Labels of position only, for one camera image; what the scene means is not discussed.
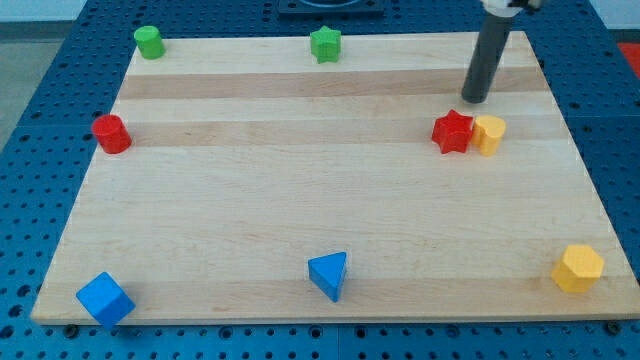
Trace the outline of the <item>white rod mount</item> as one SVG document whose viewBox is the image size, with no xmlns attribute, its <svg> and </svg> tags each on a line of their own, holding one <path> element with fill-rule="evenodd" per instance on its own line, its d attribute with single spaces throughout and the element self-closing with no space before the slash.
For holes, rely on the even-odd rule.
<svg viewBox="0 0 640 360">
<path fill-rule="evenodd" d="M 481 0 L 484 9 L 491 15 L 512 18 L 522 10 L 537 11 L 543 0 Z"/>
</svg>

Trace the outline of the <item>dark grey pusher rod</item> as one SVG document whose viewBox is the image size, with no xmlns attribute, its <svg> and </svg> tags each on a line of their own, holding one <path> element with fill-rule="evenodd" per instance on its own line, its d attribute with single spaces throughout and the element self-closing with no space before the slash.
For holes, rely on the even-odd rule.
<svg viewBox="0 0 640 360">
<path fill-rule="evenodd" d="M 461 91 L 464 101 L 479 104 L 486 100 L 513 23 L 513 17 L 486 14 Z"/>
</svg>

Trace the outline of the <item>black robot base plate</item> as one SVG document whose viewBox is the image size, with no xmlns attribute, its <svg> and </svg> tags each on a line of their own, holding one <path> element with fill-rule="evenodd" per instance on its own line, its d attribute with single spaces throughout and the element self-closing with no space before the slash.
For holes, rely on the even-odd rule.
<svg viewBox="0 0 640 360">
<path fill-rule="evenodd" d="M 381 15 L 384 0 L 278 0 L 280 16 Z"/>
</svg>

